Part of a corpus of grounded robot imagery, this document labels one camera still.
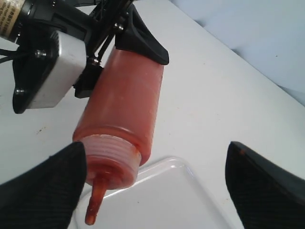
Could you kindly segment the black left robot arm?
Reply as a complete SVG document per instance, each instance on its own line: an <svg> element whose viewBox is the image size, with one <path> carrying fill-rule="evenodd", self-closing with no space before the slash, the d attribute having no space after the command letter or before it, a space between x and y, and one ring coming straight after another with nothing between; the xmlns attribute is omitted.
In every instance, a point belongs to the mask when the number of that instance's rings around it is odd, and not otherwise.
<svg viewBox="0 0 305 229"><path fill-rule="evenodd" d="M150 33L131 0L3 0L0 36L18 45L1 50L1 62L12 61L13 96L31 99L55 62L54 32L84 42L87 66L72 85L75 97L90 96L102 71L100 61L111 40L118 49L143 55L161 65L167 50Z"/></svg>

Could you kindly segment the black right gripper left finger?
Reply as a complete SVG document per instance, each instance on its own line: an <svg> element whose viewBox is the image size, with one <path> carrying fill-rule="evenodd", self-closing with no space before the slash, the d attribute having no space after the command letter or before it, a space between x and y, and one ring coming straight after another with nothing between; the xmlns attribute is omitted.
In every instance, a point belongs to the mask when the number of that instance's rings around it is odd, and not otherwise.
<svg viewBox="0 0 305 229"><path fill-rule="evenodd" d="M0 186L2 229L66 229L87 176L84 145L74 142Z"/></svg>

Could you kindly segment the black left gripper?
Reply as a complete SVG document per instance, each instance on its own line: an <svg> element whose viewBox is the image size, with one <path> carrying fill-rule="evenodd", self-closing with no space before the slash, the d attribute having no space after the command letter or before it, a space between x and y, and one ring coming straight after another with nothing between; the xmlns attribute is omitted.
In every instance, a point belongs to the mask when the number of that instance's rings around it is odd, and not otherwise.
<svg viewBox="0 0 305 229"><path fill-rule="evenodd" d="M25 0L19 14L19 58L85 60L94 55L127 12L115 47L168 65L168 51L146 27L137 9L129 7L131 4L131 0ZM100 65L88 63L74 84L74 96L90 97L102 71Z"/></svg>

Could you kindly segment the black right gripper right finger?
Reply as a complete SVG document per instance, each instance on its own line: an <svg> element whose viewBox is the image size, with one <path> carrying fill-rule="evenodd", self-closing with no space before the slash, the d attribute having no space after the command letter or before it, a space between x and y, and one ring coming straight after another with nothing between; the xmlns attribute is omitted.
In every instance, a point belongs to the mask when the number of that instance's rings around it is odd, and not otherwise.
<svg viewBox="0 0 305 229"><path fill-rule="evenodd" d="M305 227L305 181L240 142L229 144L225 182L245 229Z"/></svg>

